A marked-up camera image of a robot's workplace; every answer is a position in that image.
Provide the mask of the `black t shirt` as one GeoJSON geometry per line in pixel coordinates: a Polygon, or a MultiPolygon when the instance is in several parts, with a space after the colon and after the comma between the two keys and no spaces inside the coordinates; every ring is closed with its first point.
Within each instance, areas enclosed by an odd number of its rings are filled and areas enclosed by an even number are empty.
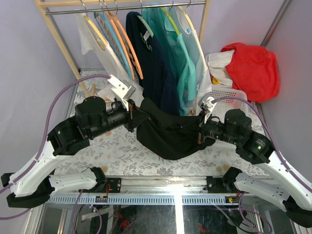
{"type": "Polygon", "coordinates": [[[211,138],[198,143],[198,116],[167,114],[148,98],[142,101],[140,109],[149,117],[136,128],[136,138],[163,159],[178,160],[215,143],[211,138]]]}

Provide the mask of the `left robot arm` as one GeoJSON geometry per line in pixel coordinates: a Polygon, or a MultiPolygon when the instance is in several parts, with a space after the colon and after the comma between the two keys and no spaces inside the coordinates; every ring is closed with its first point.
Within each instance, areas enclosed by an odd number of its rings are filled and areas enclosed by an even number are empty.
{"type": "Polygon", "coordinates": [[[47,135],[39,156],[16,173],[1,176],[3,186],[10,186],[7,196],[10,208],[34,208],[71,191],[103,192],[107,178],[100,167],[88,168],[80,174],[54,175],[62,162],[89,147],[94,138],[119,126],[132,132],[149,117],[131,100],[125,108],[115,101],[106,109],[105,101],[96,96],[86,98],[75,107],[75,115],[62,121],[47,135]]]}

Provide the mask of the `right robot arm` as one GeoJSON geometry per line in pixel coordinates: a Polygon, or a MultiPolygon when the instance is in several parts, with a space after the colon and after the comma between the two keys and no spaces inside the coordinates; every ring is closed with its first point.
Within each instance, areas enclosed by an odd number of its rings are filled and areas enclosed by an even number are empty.
{"type": "Polygon", "coordinates": [[[210,189],[218,186],[230,193],[240,190],[254,194],[280,208],[296,224],[311,228],[311,182],[287,163],[265,135],[252,130],[252,120],[243,111],[228,110],[224,122],[204,111],[199,118],[199,143],[213,139],[235,145],[235,152],[242,159],[262,169],[278,183],[273,186],[230,167],[210,189]]]}

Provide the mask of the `navy hanging t shirt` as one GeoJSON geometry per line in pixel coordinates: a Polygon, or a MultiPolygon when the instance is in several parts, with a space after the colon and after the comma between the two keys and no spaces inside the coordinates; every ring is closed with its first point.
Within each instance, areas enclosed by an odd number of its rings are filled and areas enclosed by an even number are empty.
{"type": "Polygon", "coordinates": [[[179,115],[176,79],[168,56],[140,13],[127,14],[126,33],[141,66],[143,79],[139,84],[143,87],[143,96],[162,111],[179,115]]]}

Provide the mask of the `pale blue hanging t shirt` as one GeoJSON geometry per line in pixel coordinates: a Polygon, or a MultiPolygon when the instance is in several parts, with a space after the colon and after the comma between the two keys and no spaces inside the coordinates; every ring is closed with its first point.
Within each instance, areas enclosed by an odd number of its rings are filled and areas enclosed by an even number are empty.
{"type": "Polygon", "coordinates": [[[201,98],[212,91],[212,82],[197,32],[181,6],[173,7],[170,15],[182,34],[188,55],[195,65],[197,97],[201,98]]]}

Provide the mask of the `teal hanging t shirt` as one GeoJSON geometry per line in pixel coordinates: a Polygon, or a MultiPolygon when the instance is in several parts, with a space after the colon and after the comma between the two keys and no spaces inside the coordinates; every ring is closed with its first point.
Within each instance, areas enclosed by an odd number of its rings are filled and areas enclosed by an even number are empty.
{"type": "Polygon", "coordinates": [[[191,111],[192,102],[196,97],[196,74],[182,34],[177,36],[175,32],[166,31],[166,17],[160,8],[147,8],[142,13],[169,59],[178,92],[179,113],[186,116],[191,111]]]}

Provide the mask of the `white hanging t shirt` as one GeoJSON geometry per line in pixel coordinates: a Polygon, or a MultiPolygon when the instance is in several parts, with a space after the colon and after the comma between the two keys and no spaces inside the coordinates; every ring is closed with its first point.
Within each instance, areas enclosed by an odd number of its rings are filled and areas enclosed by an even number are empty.
{"type": "Polygon", "coordinates": [[[132,80],[131,77],[129,77],[128,72],[120,62],[109,41],[103,36],[103,34],[85,13],[77,14],[76,20],[78,24],[82,54],[85,55],[89,51],[93,50],[100,63],[103,65],[103,68],[109,75],[114,75],[120,80],[127,80],[136,88],[132,99],[137,105],[141,104],[143,100],[142,89],[136,84],[135,81],[132,80]]]}

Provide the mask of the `orange hanger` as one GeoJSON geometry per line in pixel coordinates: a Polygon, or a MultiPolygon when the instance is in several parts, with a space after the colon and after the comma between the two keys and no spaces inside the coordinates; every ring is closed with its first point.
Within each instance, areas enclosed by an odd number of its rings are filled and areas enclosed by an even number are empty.
{"type": "Polygon", "coordinates": [[[118,16],[116,13],[111,12],[112,16],[113,16],[113,20],[117,26],[117,29],[119,30],[121,37],[125,43],[125,47],[127,49],[127,52],[129,54],[130,57],[130,61],[133,67],[134,72],[136,72],[136,75],[138,77],[138,79],[143,80],[143,72],[139,63],[139,60],[137,58],[136,52],[134,50],[134,47],[131,43],[131,40],[129,39],[126,30],[124,29],[124,27],[122,26],[118,16]]]}
{"type": "Polygon", "coordinates": [[[122,51],[123,51],[124,54],[125,54],[126,61],[127,61],[128,66],[129,66],[130,73],[131,73],[131,74],[129,75],[129,77],[130,77],[132,80],[134,80],[134,79],[135,79],[135,74],[134,74],[134,70],[133,70],[133,67],[132,67],[132,64],[131,64],[131,61],[130,61],[129,54],[128,54],[127,49],[126,49],[126,47],[125,47],[125,43],[124,43],[124,41],[123,41],[123,39],[122,39],[122,37],[121,37],[121,34],[120,34],[119,30],[117,29],[117,26],[116,26],[116,24],[115,24],[115,22],[114,22],[114,20],[113,20],[112,14],[109,12],[109,9],[108,9],[108,7],[107,7],[106,2],[103,1],[103,3],[104,3],[105,8],[106,8],[106,13],[105,13],[105,15],[106,15],[107,18],[109,19],[109,21],[110,21],[110,23],[111,23],[111,25],[112,25],[112,27],[113,27],[113,30],[114,30],[114,32],[115,32],[115,34],[116,34],[116,36],[117,36],[117,39],[118,39],[118,41],[119,41],[119,43],[120,43],[120,45],[121,45],[122,51]]]}

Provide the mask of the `yellow hanger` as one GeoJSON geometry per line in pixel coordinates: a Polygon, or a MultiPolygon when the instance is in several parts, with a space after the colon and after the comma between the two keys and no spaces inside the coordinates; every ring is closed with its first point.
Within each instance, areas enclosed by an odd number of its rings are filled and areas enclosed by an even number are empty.
{"type": "Polygon", "coordinates": [[[163,14],[166,17],[166,20],[164,22],[166,31],[167,32],[175,32],[175,34],[177,36],[179,36],[180,35],[180,31],[177,28],[174,20],[172,19],[171,15],[170,15],[170,12],[167,11],[165,7],[161,7],[160,9],[161,9],[161,11],[163,12],[163,14]]]}

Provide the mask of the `blue hanger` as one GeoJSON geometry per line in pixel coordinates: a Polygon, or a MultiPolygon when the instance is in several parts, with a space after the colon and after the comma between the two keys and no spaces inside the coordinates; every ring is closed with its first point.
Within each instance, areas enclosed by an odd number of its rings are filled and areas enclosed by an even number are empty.
{"type": "Polygon", "coordinates": [[[121,65],[123,66],[123,68],[125,69],[125,71],[127,72],[128,76],[129,76],[131,73],[130,73],[129,66],[128,66],[127,61],[126,61],[125,54],[122,51],[121,45],[120,45],[120,43],[117,39],[117,36],[113,30],[113,27],[112,27],[109,19],[105,15],[105,13],[106,13],[106,11],[104,11],[104,10],[101,10],[99,12],[95,12],[94,18],[95,18],[96,22],[98,23],[98,25],[100,26],[100,30],[104,34],[105,38],[110,43],[113,51],[115,52],[116,56],[119,59],[121,65]]]}

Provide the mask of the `white crumpled cloth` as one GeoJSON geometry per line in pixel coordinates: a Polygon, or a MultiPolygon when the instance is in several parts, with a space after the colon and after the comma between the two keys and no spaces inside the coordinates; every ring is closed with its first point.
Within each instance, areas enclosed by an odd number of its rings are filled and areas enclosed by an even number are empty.
{"type": "Polygon", "coordinates": [[[208,65],[213,84],[232,87],[233,81],[226,71],[226,66],[231,63],[233,53],[234,50],[230,50],[206,55],[205,60],[208,65]]]}

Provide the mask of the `red cloth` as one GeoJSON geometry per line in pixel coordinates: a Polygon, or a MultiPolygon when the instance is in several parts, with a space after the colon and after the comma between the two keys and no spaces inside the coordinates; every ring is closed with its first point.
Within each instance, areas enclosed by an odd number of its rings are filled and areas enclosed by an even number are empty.
{"type": "Polygon", "coordinates": [[[226,45],[221,52],[233,52],[225,69],[233,81],[232,88],[245,92],[248,101],[263,103],[279,94],[280,76],[274,52],[241,42],[226,45]]]}

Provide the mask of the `wooden clothes rack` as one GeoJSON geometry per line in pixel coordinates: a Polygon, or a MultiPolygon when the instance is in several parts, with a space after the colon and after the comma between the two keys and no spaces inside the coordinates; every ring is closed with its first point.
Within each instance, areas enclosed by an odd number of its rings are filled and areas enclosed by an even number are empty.
{"type": "Polygon", "coordinates": [[[68,65],[70,66],[75,78],[77,80],[81,79],[79,67],[72,56],[63,36],[61,35],[57,24],[53,19],[53,15],[68,15],[76,14],[80,12],[97,12],[97,11],[123,11],[123,10],[134,10],[134,9],[146,9],[146,8],[161,8],[161,7],[173,7],[173,6],[191,6],[191,5],[203,5],[200,30],[199,30],[199,41],[203,41],[203,36],[205,34],[205,26],[207,24],[207,15],[209,10],[210,1],[184,1],[175,2],[170,1],[168,4],[157,4],[155,0],[148,0],[148,5],[143,4],[142,0],[54,0],[54,1],[44,1],[36,0],[34,1],[39,13],[41,14],[44,22],[46,23],[49,31],[51,32],[55,42],[57,43],[59,49],[61,50],[63,56],[65,57],[68,65]],[[51,8],[63,8],[63,7],[76,7],[82,6],[82,10],[66,10],[66,11],[50,11],[51,8]]]}

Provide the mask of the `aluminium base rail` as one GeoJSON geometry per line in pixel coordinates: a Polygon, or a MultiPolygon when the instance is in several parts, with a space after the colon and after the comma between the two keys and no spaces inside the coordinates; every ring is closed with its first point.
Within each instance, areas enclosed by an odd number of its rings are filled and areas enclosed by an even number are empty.
{"type": "Polygon", "coordinates": [[[52,204],[88,205],[235,205],[240,192],[216,189],[217,178],[205,176],[120,176],[110,191],[55,195],[52,204]]]}

